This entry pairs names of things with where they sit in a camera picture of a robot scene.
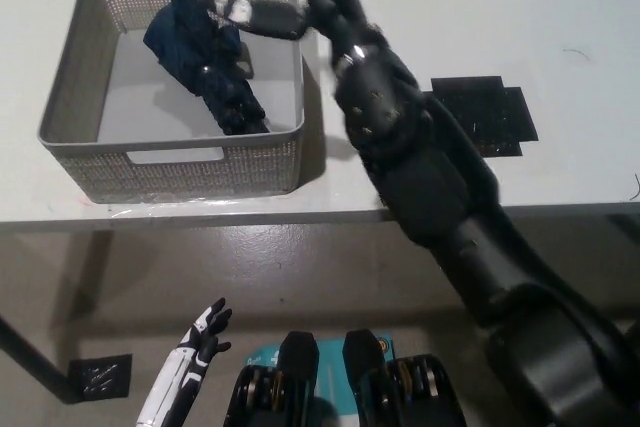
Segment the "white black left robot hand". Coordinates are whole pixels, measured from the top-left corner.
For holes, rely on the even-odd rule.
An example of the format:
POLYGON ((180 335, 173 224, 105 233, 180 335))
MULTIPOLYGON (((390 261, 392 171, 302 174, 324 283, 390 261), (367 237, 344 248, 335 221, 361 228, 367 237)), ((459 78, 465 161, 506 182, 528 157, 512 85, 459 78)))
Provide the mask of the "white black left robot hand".
POLYGON ((167 356, 136 420, 137 426, 183 426, 213 358, 230 349, 219 334, 232 309, 218 299, 191 324, 167 356))

